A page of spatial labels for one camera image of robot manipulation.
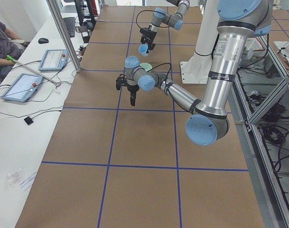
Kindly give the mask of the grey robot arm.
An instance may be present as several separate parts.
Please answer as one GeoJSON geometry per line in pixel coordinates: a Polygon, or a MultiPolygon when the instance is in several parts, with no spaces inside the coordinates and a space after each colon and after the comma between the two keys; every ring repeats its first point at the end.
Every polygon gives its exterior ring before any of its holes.
{"type": "Polygon", "coordinates": [[[191,114],[185,126],[189,139],[198,145],[213,144],[230,127],[225,105],[246,41],[270,32],[272,4],[270,0],[207,1],[194,52],[196,56],[207,56],[201,62],[207,74],[202,99],[166,74],[145,71],[135,56],[125,59],[125,74],[117,78],[116,88],[127,87],[131,105],[135,104],[139,89],[159,88],[191,114]]]}
{"type": "Polygon", "coordinates": [[[180,30],[183,25],[183,17],[190,6],[189,0],[168,0],[167,2],[177,6],[176,12],[171,15],[164,9],[157,7],[147,28],[140,28],[142,43],[138,51],[142,56],[148,56],[149,51],[155,47],[154,39],[161,24],[165,24],[175,30],[180,30]]]}

